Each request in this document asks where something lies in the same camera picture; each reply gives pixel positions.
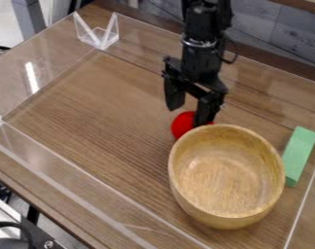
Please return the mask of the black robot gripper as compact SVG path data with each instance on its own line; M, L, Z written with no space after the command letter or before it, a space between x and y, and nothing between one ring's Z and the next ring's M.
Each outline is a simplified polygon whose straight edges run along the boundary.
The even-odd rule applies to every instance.
M228 88L218 77L224 52L224 38L213 42L184 38L181 58L172 56L164 58L164 94L169 111L177 110L185 104L186 92L181 82L201 84L216 90L208 92L198 100L194 126L212 123L224 104L224 94L228 93Z

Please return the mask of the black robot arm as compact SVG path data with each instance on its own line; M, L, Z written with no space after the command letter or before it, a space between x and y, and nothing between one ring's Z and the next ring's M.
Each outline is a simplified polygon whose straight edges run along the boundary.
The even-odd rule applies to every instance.
M170 111L184 106L186 94L197 99L193 126L198 127L214 120L229 93L218 74L221 64L228 63L224 52L233 17L230 0L182 0L182 15L182 54L164 58L164 95Z

